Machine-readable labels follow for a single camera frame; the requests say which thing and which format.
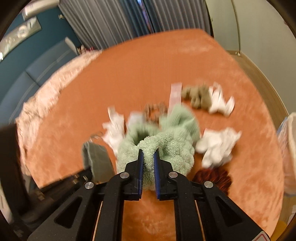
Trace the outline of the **silver wall art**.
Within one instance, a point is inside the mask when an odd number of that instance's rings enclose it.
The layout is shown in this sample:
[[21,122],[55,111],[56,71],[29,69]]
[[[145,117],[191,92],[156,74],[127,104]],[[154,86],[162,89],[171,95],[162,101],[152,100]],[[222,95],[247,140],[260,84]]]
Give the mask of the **silver wall art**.
[[37,17],[30,18],[3,37],[0,43],[1,61],[15,47],[42,29]]

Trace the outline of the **orange bed blanket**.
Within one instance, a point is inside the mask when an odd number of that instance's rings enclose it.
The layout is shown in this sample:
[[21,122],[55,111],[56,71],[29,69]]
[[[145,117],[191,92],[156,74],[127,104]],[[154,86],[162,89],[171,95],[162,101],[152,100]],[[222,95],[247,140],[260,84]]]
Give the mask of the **orange bed blanket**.
[[23,104],[16,120],[22,168],[39,187],[82,169],[82,144],[112,116],[144,115],[159,121],[171,86],[202,91],[220,84],[224,99],[234,98],[229,116],[191,109],[201,130],[233,128],[241,132],[227,165],[230,198],[267,234],[280,217],[283,167],[275,127],[259,92],[237,62],[205,31],[176,30],[147,35],[104,51],[91,51],[55,72]]

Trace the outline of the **blue padded headboard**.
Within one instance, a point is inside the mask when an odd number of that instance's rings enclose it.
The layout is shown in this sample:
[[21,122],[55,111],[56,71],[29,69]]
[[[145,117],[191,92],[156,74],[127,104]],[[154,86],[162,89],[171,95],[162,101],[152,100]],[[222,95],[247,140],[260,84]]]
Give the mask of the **blue padded headboard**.
[[66,37],[30,64],[1,100],[1,126],[13,123],[20,115],[23,104],[53,73],[77,56],[74,43]]

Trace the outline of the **olive beige sock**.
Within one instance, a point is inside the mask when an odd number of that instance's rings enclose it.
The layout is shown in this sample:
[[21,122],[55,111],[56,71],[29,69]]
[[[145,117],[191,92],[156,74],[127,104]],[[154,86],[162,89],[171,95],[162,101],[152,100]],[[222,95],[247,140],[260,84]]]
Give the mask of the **olive beige sock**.
[[190,105],[194,109],[208,110],[212,106],[209,87],[205,84],[183,87],[181,97],[183,100],[190,100]]

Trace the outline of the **grey blue curtains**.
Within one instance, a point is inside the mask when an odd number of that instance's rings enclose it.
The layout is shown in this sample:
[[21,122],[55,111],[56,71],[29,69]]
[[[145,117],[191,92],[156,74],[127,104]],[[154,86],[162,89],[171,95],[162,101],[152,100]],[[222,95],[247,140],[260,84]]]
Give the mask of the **grey blue curtains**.
[[213,35],[205,1],[60,1],[59,9],[82,44],[107,49],[144,35],[201,29]]

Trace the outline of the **gold framed standing mirror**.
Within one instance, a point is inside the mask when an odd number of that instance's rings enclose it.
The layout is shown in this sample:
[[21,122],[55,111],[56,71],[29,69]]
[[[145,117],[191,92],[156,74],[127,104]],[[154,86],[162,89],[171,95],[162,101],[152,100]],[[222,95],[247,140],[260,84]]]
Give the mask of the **gold framed standing mirror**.
[[214,39],[230,54],[241,56],[238,15],[233,0],[206,1]]

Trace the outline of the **grey small sock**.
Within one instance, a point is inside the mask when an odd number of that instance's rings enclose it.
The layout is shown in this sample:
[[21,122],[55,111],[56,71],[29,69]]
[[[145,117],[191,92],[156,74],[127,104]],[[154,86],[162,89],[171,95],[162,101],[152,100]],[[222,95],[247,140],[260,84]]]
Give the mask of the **grey small sock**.
[[88,141],[83,144],[81,152],[84,169],[91,169],[93,182],[108,182],[115,175],[112,162],[104,146]]

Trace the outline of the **beige dotted scrunchie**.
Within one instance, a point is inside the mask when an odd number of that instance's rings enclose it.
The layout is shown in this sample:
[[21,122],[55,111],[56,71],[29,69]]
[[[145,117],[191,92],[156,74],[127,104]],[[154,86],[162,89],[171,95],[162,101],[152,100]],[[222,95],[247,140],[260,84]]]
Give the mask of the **beige dotted scrunchie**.
[[151,104],[148,103],[144,107],[144,117],[148,123],[159,123],[159,118],[163,115],[166,115],[168,108],[164,102]]

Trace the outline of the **white grey sock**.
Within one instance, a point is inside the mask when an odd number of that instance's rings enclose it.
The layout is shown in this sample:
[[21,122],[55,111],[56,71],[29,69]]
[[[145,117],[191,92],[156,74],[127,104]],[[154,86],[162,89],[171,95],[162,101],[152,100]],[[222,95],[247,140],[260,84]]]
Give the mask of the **white grey sock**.
[[143,112],[132,111],[127,119],[126,128],[129,130],[133,125],[144,122],[145,117]]

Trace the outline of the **pink floral pillow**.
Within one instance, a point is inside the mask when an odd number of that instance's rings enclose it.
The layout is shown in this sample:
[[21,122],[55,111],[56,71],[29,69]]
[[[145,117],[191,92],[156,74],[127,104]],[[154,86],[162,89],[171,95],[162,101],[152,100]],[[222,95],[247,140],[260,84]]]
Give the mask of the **pink floral pillow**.
[[53,73],[37,93],[23,104],[22,111],[16,118],[20,161],[23,165],[26,165],[27,152],[37,138],[43,119],[58,102],[62,90],[102,52],[92,50],[74,58]]

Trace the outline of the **white tissue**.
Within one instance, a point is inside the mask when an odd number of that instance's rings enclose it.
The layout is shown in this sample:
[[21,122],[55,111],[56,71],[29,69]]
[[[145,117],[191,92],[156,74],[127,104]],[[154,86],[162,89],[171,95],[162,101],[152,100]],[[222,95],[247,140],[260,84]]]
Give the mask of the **white tissue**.
[[105,130],[102,139],[112,148],[114,156],[117,157],[120,143],[125,137],[125,118],[123,114],[116,112],[114,106],[108,107],[107,111],[109,122],[102,124],[102,127]]
[[231,152],[241,135],[241,131],[236,132],[230,127],[221,131],[205,129],[195,146],[195,151],[203,154],[202,168],[216,168],[229,162],[232,159]]

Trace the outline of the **mint green fluffy sock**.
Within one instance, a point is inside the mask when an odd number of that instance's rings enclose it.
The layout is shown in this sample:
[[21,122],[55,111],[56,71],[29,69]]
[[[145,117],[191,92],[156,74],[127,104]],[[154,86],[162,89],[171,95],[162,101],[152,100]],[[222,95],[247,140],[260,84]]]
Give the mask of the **mint green fluffy sock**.
[[159,125],[137,123],[130,127],[117,154],[117,170],[123,172],[127,163],[144,154],[143,188],[155,190],[154,153],[171,163],[174,171],[187,175],[194,166],[193,144],[200,138],[198,121],[184,104],[177,104],[170,114],[159,119]]

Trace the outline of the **white lined trash bin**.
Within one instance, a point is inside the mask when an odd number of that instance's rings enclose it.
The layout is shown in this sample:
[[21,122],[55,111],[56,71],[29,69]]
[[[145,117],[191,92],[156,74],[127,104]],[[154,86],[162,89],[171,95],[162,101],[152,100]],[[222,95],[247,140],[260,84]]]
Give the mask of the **white lined trash bin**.
[[283,161],[285,193],[295,195],[295,112],[283,120],[276,134]]

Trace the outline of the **dark red scrunchie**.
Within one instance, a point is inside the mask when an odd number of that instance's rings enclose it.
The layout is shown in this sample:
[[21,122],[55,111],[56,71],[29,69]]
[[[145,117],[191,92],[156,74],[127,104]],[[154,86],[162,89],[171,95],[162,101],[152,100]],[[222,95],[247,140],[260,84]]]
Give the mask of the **dark red scrunchie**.
[[210,181],[215,184],[226,195],[229,194],[232,179],[225,168],[218,167],[214,169],[200,169],[193,178],[193,182],[199,184],[206,181]]

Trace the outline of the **white glove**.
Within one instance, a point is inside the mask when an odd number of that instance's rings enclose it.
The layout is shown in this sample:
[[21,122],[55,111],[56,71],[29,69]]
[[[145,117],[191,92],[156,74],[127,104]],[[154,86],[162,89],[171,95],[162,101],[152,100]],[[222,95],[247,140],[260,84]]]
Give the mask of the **white glove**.
[[209,87],[209,94],[212,102],[212,105],[208,109],[210,114],[221,113],[228,117],[233,112],[235,99],[233,96],[230,96],[228,101],[225,101],[223,90],[220,84],[214,82],[213,85]]

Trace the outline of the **pink paper strip wrapper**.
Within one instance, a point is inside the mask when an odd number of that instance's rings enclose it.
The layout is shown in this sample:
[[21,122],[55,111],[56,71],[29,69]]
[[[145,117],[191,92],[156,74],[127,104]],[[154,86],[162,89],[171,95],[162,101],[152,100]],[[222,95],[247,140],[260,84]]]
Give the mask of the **pink paper strip wrapper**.
[[176,104],[181,103],[182,101],[181,94],[182,94],[182,83],[178,82],[178,83],[171,84],[168,113],[171,113],[173,107]]

